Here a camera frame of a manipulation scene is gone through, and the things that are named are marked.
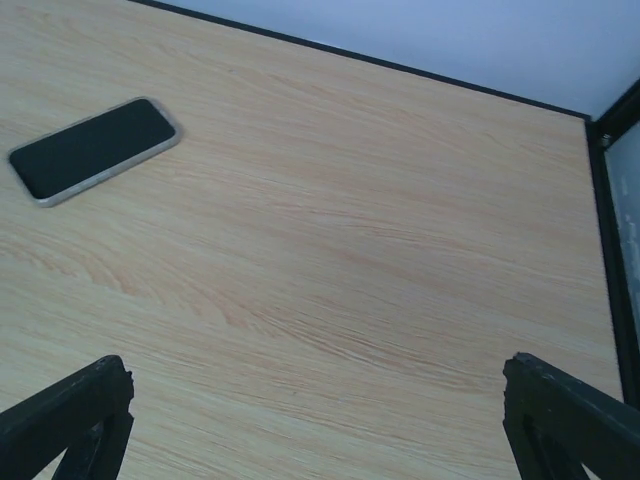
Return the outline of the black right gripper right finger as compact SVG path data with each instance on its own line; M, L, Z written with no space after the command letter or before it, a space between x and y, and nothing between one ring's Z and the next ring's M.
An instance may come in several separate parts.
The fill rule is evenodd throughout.
M503 374L503 426L523 479L639 477L638 410L528 353Z

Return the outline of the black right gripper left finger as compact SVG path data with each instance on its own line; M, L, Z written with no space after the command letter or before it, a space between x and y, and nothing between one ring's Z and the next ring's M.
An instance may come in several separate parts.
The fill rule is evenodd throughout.
M115 479L134 418L132 373L107 355L1 413L1 477Z

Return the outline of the black phone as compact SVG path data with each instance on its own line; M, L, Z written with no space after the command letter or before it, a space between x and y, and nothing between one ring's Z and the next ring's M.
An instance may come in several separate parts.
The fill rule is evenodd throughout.
M17 146L6 161L41 207L53 207L176 146L182 127L137 97Z

